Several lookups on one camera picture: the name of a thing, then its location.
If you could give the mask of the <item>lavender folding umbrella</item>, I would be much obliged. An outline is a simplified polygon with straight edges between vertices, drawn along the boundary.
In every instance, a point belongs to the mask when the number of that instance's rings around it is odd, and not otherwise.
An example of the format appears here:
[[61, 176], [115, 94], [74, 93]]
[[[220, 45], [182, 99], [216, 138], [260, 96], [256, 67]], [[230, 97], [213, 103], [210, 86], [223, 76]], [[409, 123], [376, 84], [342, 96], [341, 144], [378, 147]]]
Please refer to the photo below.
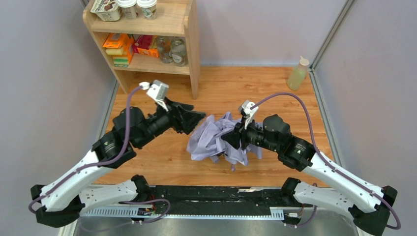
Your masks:
[[235, 149], [221, 138], [222, 135], [233, 131], [235, 125], [239, 122], [239, 119], [233, 119], [231, 112], [225, 113], [220, 119], [216, 119], [214, 115], [208, 116], [189, 138], [186, 151], [190, 154], [191, 160], [202, 161], [209, 158], [213, 163], [217, 163], [223, 156], [231, 164], [232, 171], [235, 171], [237, 164], [244, 166], [249, 164], [249, 153], [253, 153], [258, 159], [262, 159], [263, 151], [261, 148], [248, 145], [245, 149]]

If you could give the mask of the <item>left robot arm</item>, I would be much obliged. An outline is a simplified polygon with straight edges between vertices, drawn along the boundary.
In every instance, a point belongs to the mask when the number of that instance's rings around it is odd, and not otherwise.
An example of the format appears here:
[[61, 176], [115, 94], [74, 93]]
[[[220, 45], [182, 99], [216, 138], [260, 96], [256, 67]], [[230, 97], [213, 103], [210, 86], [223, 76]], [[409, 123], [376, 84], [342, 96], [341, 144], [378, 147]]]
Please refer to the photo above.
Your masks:
[[39, 224], [60, 228], [91, 209], [113, 203], [149, 204], [151, 190], [144, 176], [109, 187], [89, 186], [103, 175], [121, 167], [141, 149], [165, 131], [190, 134], [206, 117], [190, 104], [165, 99], [153, 114], [145, 116], [138, 107], [127, 107], [113, 119], [113, 128], [103, 135], [92, 149], [66, 174], [48, 185], [34, 185], [32, 201], [40, 203], [34, 211]]

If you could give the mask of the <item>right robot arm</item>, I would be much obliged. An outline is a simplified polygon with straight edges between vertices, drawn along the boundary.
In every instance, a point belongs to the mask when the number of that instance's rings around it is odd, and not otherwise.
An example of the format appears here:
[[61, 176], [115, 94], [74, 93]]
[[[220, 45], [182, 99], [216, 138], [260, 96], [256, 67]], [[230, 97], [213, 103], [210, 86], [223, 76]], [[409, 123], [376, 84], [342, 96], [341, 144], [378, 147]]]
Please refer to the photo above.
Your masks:
[[235, 149], [251, 145], [273, 151], [285, 166], [314, 176], [331, 187], [322, 189], [290, 177], [282, 186], [283, 194], [290, 199], [341, 214], [373, 236], [383, 234], [391, 216], [397, 223], [394, 228], [400, 229], [399, 217], [392, 207], [396, 189], [373, 185], [335, 164], [312, 143], [292, 135], [289, 124], [278, 115], [265, 118], [261, 127], [243, 118], [221, 138]]

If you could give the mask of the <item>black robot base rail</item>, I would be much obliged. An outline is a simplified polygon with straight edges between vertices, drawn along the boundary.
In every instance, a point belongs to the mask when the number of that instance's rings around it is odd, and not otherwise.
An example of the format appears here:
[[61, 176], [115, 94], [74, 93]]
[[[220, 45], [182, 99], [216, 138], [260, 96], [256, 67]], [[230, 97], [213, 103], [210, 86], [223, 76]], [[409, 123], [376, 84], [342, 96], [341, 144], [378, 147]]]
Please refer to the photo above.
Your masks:
[[177, 215], [266, 216], [271, 207], [302, 206], [279, 188], [156, 185], [147, 197], [153, 199], [168, 200], [168, 213]]

